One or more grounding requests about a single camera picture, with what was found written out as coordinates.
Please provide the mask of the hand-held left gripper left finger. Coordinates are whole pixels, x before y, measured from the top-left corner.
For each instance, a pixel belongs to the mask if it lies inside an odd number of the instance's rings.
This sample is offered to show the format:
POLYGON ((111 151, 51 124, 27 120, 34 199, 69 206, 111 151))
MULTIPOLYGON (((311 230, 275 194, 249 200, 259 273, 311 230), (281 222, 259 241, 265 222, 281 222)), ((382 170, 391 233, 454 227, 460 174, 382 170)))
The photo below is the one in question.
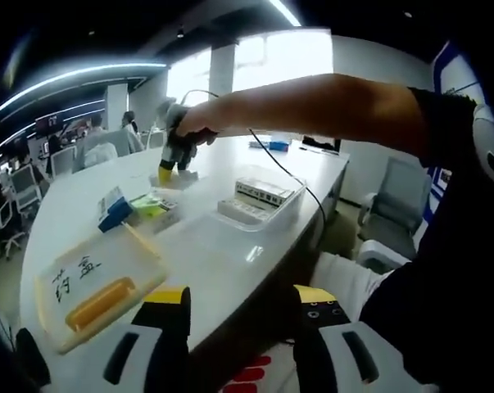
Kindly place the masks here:
POLYGON ((191 293, 187 286, 145 297, 130 321, 97 334, 76 365, 52 377, 51 392, 185 392, 191 293))

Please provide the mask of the person's right hand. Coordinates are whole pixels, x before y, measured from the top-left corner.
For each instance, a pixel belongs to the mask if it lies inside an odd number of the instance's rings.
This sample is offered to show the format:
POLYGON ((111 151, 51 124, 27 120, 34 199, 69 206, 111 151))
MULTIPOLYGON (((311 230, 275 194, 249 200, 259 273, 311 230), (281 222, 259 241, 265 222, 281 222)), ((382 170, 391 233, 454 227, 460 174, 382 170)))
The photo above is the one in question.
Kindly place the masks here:
POLYGON ((210 146, 223 128, 216 103, 217 101, 203 102, 190 108, 175 130, 176 134, 181 138, 195 135, 197 145, 210 146))

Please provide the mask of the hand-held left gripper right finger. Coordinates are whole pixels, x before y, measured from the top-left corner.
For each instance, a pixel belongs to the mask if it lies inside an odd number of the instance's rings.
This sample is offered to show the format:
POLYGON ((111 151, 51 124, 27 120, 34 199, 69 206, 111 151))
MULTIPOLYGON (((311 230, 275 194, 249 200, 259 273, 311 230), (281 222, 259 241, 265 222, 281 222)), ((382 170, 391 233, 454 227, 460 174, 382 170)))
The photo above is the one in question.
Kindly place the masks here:
POLYGON ((293 358, 301 392, 432 392, 403 367, 400 352, 372 328, 352 322, 337 298, 296 285, 293 358))

